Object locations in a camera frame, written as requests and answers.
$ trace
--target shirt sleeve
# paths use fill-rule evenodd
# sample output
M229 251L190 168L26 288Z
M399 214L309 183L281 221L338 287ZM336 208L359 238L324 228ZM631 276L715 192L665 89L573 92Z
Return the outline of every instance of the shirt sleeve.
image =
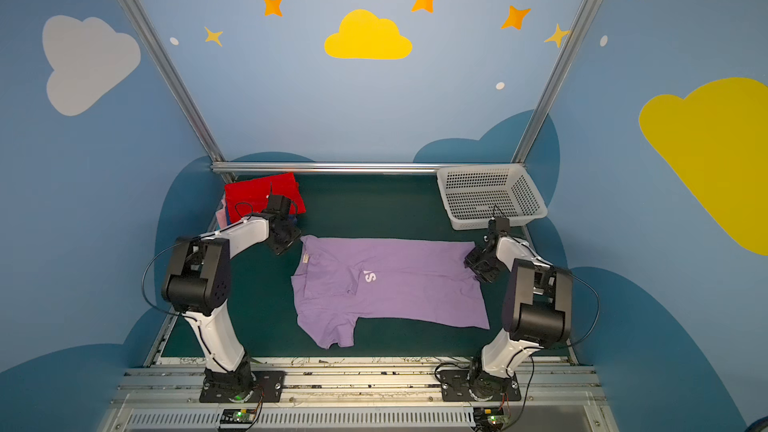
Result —
M351 347L355 344L354 332L357 317L335 311L312 309L299 313L297 322L299 327L324 349L330 348L333 344L339 344L339 347Z

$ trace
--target perforated basket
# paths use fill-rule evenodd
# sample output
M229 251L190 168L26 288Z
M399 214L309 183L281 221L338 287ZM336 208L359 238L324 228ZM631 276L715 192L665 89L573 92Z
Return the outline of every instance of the perforated basket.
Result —
M521 165L441 168L437 183L454 230L486 228L494 215L514 226L547 216L544 199Z

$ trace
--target white cloud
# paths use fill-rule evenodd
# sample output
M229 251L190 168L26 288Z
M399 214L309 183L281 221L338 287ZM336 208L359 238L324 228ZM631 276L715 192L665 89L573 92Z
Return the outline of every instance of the white cloud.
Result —
M65 15L43 27L43 50L53 73L48 100L63 115L79 115L128 77L141 51L133 37L116 33L95 17L82 22Z

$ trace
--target yellow cloud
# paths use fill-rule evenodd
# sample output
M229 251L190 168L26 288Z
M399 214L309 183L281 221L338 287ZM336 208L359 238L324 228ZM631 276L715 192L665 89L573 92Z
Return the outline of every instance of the yellow cloud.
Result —
M326 53L335 58L397 60L407 57L412 48L392 20L368 10L350 12L341 20L339 33L326 38Z
M768 255L768 87L724 78L685 99L659 95L640 128L736 243Z

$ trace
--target metal beam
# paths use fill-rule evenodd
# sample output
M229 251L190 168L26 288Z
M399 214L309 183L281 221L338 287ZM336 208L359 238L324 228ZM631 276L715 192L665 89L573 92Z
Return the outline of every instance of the metal beam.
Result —
M208 125L203 119L203 115L197 108L192 96L187 90L187 86L181 79L178 70L174 67L173 62L170 60L168 52L160 41L158 32L154 29L152 21L149 15L144 10L139 0L118 0L120 6L125 10L125 14L128 16L130 23L136 29L136 33L141 38L144 46L147 47L147 52L154 60L154 63L158 66L160 74L168 83L168 88L174 94L176 101L179 103L184 115L187 116L187 120L192 125L197 134L197 138L203 144L207 154L213 161L224 161L224 155L221 153L216 140Z
M480 164L414 164L414 163L356 163L356 162L272 162L272 161L219 161L210 168L217 174L392 174L434 175L439 168Z
M554 100L558 96L560 87L565 81L565 77L568 75L568 70L571 68L571 64L576 59L581 43L584 41L584 36L589 30L589 26L592 24L594 16L598 13L600 4L603 0L582 0L576 17L571 24L571 33L565 37L565 45L560 50L558 60L554 62L554 68L549 75L549 80L544 86L544 92L542 97L538 100L536 108L533 111L531 120L528 121L528 126L525 128L517 149L514 151L512 157L512 163L521 164L525 162L528 157L528 152L531 151L533 142L536 140L538 132L542 129L544 119L547 118Z

